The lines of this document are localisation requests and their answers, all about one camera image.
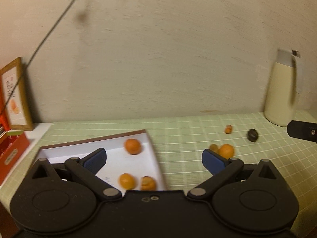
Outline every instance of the picture frame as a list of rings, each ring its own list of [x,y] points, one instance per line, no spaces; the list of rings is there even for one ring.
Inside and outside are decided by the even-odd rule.
[[[16,58],[0,69],[0,88],[3,105],[10,96],[13,87],[23,72],[21,57]],[[21,78],[5,109],[10,129],[32,131],[33,122],[26,98],[24,79]]]

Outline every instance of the thermos handle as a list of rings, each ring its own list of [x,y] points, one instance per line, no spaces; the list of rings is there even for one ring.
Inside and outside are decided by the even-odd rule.
[[[296,68],[296,93],[300,94],[303,89],[303,66],[300,57],[292,55]]]

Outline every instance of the blue gripper pad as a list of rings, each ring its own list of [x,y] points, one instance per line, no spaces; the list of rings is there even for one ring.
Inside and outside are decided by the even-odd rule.
[[[221,172],[229,164],[227,159],[210,149],[205,149],[202,152],[201,160],[203,166],[212,173],[213,176]]]
[[[79,163],[84,168],[89,170],[94,175],[99,172],[106,162],[107,152],[103,148],[96,149],[94,152],[90,153],[79,161]]]

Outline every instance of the red box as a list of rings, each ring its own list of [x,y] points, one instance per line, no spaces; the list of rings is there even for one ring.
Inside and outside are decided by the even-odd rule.
[[[23,131],[5,132],[0,137],[0,185],[29,145]]]

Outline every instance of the triangular hole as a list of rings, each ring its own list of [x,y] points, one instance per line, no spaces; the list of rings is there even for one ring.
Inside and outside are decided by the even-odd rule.
[[[46,170],[43,166],[39,166],[36,172],[33,174],[32,179],[47,177]]]
[[[269,166],[262,167],[259,177],[268,178],[268,179],[276,179],[275,175],[273,174]]]

